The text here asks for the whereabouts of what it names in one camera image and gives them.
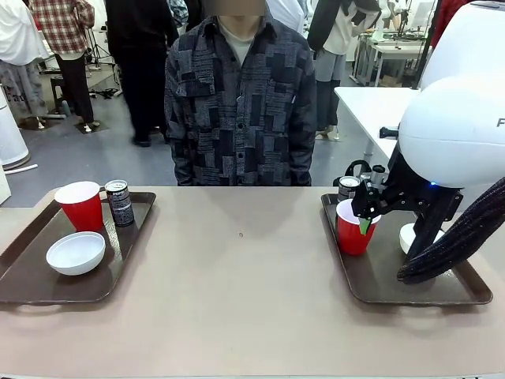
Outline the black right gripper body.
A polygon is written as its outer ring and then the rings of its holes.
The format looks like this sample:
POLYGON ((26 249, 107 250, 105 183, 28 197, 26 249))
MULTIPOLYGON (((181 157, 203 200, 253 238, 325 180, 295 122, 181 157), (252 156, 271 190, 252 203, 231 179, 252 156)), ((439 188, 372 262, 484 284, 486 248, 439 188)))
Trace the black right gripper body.
POLYGON ((421 214, 428 208, 430 185, 401 187, 397 185, 381 186, 380 195, 389 201, 389 212, 409 211, 421 214))

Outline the red plastic cup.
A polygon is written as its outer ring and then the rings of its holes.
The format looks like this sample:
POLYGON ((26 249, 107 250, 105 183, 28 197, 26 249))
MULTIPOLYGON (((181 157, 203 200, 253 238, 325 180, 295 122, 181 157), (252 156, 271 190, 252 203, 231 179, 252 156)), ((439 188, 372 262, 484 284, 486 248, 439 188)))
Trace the red plastic cup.
POLYGON ((103 210, 100 199, 100 185, 95 182, 74 182, 61 187, 54 194, 78 232, 98 232, 103 226, 103 210))
POLYGON ((337 243, 340 251, 354 256, 364 254, 381 216, 370 222, 368 231, 363 235, 360 220, 353 214, 351 199, 340 201, 336 206, 336 213, 337 243))

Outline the white bowl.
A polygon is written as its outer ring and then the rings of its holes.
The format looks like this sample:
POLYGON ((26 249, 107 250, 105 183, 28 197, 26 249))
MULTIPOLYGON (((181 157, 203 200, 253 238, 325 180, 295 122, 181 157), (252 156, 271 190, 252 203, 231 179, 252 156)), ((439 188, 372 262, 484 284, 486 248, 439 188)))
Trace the white bowl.
POLYGON ((101 234, 77 232, 55 242, 47 251, 46 262, 62 275, 79 276, 99 265, 105 249, 105 238, 101 234))
POLYGON ((408 254, 410 247, 416 238, 416 233, 414 231, 415 223, 408 223, 400 229, 399 241, 400 246, 404 254, 408 254))

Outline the black drink can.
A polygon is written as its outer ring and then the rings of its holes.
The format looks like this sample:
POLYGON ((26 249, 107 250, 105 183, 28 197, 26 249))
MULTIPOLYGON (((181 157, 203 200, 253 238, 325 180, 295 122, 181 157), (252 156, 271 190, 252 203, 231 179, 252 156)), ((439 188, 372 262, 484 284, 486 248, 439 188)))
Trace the black drink can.
POLYGON ((110 206, 113 221, 117 227, 127 227, 134 222, 129 187, 124 180, 111 180, 104 189, 110 206))
POLYGON ((338 180, 338 199, 344 201, 352 199, 360 185, 360 180, 354 176, 342 176, 338 180))

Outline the white folding table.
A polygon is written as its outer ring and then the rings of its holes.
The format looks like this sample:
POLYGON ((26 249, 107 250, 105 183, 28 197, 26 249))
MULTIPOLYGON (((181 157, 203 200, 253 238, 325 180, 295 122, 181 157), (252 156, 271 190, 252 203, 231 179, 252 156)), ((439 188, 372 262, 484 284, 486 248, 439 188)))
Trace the white folding table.
POLYGON ((380 138, 380 129, 397 129, 406 108, 420 91, 411 88, 337 87, 334 92, 339 103, 368 137, 364 159, 370 162, 375 150, 389 159, 395 141, 380 138))

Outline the person in patchwork shirt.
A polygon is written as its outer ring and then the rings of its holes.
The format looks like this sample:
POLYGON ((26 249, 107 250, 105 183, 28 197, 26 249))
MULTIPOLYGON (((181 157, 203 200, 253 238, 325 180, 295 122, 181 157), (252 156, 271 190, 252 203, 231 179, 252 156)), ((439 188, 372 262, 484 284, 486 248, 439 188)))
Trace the person in patchwork shirt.
POLYGON ((306 39, 267 0, 208 0, 166 58, 180 186, 310 186, 316 78, 306 39))

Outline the black slanted pole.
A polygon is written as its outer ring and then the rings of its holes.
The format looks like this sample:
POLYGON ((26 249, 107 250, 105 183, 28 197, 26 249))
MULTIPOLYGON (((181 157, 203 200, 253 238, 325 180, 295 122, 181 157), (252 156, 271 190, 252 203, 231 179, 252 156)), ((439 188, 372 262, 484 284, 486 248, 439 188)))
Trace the black slanted pole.
POLYGON ((436 30, 436 21, 437 17, 439 16, 440 12, 440 3, 441 0, 433 0, 433 5, 435 6, 434 10, 430 13, 430 16, 428 17, 428 28, 427 28, 427 35, 425 37, 425 41, 423 42, 422 45, 422 51, 421 51, 421 56, 417 60, 417 68, 415 72, 415 76, 412 82, 411 88, 413 90, 419 89, 419 85, 421 82, 421 76, 425 70, 427 61, 428 61, 428 53, 429 49, 431 47, 431 42, 432 42, 432 37, 433 34, 436 30))

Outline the figure in white top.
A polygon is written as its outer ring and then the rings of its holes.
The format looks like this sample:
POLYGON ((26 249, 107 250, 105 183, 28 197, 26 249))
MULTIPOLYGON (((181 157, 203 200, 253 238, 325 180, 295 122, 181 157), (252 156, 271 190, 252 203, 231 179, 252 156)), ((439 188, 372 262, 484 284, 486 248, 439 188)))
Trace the figure in white top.
POLYGON ((381 14, 378 0, 315 0, 308 42, 315 52, 317 136, 339 138, 335 94, 342 81, 352 38, 374 26, 381 14))

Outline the person in red jacket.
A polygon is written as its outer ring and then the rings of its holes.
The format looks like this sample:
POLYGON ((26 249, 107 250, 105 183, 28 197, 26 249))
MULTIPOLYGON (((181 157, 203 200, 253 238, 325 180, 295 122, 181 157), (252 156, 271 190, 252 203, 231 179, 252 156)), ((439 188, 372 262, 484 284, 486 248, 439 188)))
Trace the person in red jacket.
POLYGON ((460 0, 441 0, 440 11, 436 20, 435 31, 432 36, 431 46, 436 47, 445 28, 449 24, 451 18, 455 15, 461 6, 460 0))

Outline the person in black clothes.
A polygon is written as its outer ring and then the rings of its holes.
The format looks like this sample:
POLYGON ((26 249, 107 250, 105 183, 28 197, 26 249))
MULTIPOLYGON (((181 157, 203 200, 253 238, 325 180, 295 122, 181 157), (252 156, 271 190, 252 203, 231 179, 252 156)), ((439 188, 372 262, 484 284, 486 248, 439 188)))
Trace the person in black clothes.
POLYGON ((151 145, 151 131, 166 133, 167 51, 178 38, 167 0, 105 0, 109 52, 122 74, 133 125, 132 141, 151 145))

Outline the dark wooden stool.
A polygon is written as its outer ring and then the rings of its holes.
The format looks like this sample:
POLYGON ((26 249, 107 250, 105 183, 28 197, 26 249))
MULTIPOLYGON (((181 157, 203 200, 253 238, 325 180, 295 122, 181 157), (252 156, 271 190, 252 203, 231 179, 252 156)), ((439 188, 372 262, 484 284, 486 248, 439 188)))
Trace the dark wooden stool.
POLYGON ((63 77, 52 77, 50 79, 50 86, 54 101, 54 114, 58 114, 60 118, 68 117, 71 112, 69 110, 69 104, 63 94, 63 89, 65 88, 63 77))

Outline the figure in red plaid shirt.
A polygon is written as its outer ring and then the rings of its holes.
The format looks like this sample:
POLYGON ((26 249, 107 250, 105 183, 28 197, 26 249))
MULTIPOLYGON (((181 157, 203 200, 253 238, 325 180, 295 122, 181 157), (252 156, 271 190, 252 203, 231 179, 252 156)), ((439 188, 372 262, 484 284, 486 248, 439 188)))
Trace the figure in red plaid shirt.
POLYGON ((84 131, 99 127, 95 120, 84 54, 88 48, 86 30, 95 24, 95 9, 86 0, 29 0, 30 9, 54 53, 77 116, 84 131))

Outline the white cylindrical appliance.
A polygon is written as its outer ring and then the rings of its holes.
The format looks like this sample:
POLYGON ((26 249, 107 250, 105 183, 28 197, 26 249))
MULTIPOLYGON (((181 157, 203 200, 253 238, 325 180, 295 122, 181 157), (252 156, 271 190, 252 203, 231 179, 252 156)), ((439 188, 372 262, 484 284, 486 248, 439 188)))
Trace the white cylindrical appliance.
POLYGON ((28 147, 0 84, 0 164, 4 170, 10 170, 27 163, 29 159, 28 147))

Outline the white cabinet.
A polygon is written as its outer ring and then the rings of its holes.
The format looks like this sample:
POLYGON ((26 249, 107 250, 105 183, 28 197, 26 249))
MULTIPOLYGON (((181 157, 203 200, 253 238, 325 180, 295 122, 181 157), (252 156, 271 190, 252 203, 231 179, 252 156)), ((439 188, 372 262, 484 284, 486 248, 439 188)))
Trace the white cabinet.
POLYGON ((11 197, 11 190, 6 179, 6 174, 0 165, 0 205, 11 197))

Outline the figure in white shirt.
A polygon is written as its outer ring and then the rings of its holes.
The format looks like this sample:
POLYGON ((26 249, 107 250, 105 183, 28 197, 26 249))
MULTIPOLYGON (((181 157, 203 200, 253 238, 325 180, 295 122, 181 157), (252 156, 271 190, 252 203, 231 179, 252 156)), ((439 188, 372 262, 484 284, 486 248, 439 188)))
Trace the figure in white shirt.
POLYGON ((47 105, 38 63, 48 58, 30 9, 23 0, 0 0, 0 84, 14 118, 45 128, 47 105))

